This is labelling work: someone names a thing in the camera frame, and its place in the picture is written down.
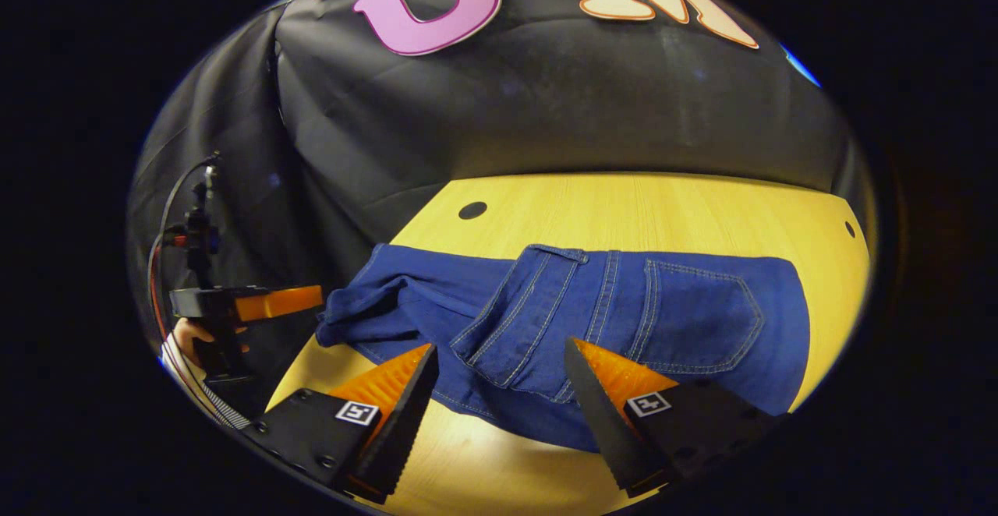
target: wooden table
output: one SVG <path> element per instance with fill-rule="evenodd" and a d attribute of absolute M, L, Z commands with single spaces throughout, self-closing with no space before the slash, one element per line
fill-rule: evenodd
<path fill-rule="evenodd" d="M 461 220 L 466 204 L 488 210 Z M 848 222 L 855 236 L 849 235 Z M 815 190 L 708 175 L 513 175 L 448 183 L 392 243 L 513 260 L 530 243 L 623 252 L 774 256 L 798 270 L 810 317 L 808 368 L 791 410 L 833 365 L 866 289 L 869 253 L 845 200 Z M 314 338 L 271 408 L 300 387 L 327 391 L 374 364 Z M 598 454 L 544 444 L 432 401 L 392 514 L 602 514 L 638 502 Z"/>

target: pink letter u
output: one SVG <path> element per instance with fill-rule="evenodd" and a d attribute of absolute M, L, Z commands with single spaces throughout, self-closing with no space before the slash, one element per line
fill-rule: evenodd
<path fill-rule="evenodd" d="M 400 55 L 428 55 L 471 37 L 499 12 L 502 0 L 457 0 L 445 15 L 419 21 L 405 0 L 357 0 L 381 43 Z"/>

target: black backdrop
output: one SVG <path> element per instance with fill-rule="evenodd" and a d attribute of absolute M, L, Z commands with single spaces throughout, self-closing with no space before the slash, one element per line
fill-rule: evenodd
<path fill-rule="evenodd" d="M 381 47 L 354 1 L 293 0 L 254 16 L 163 105 L 136 164 L 126 225 L 129 281 L 154 350 L 150 245 L 168 188 L 212 150 L 224 157 L 211 206 L 222 240 L 217 285 L 321 283 L 329 292 L 449 179 L 538 171 L 702 172 L 806 186 L 845 197 L 869 245 L 876 240 L 864 204 L 869 175 L 851 160 L 848 123 L 735 8 L 724 11 L 758 51 L 672 19 L 579 19 L 579 0 L 504 0 L 472 43 L 409 58 Z M 432 16 L 453 0 L 406 4 Z M 182 220 L 196 182 L 167 224 Z M 161 302 L 193 283 L 175 250 L 157 270 Z M 314 328 L 303 313 L 240 335 L 257 377 L 215 392 L 259 416 Z"/>
<path fill-rule="evenodd" d="M 336 512 L 186 402 L 147 352 L 122 257 L 140 143 L 175 83 L 275 0 L 9 0 L 16 111 L 4 346 L 13 513 Z M 674 498 L 681 513 L 986 512 L 995 324 L 985 0 L 730 0 L 810 68 L 901 188 L 894 292 L 784 435 Z M 38 229 L 39 235 L 31 229 Z M 31 243 L 42 243 L 40 246 Z"/>

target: red cable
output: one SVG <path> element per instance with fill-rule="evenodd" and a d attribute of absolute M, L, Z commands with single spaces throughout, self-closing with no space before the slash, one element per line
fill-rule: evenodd
<path fill-rule="evenodd" d="M 160 249 L 161 246 L 156 246 L 156 250 L 153 251 L 153 265 L 159 263 L 160 259 Z M 156 311 L 156 322 L 160 325 L 160 335 L 163 336 L 163 342 L 167 341 L 167 328 L 164 327 L 163 318 L 160 317 L 160 300 L 156 289 L 156 267 L 150 270 L 150 280 L 149 280 L 150 292 L 153 295 L 153 311 Z"/>

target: jeans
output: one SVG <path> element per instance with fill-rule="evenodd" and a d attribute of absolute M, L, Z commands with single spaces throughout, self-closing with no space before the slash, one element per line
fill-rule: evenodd
<path fill-rule="evenodd" d="M 317 329 L 320 345 L 376 363 L 432 342 L 434 397 L 450 409 L 595 452 L 564 374 L 570 336 L 776 415 L 801 387 L 808 306 L 794 265 L 771 257 L 528 246 L 514 261 L 378 245 Z"/>

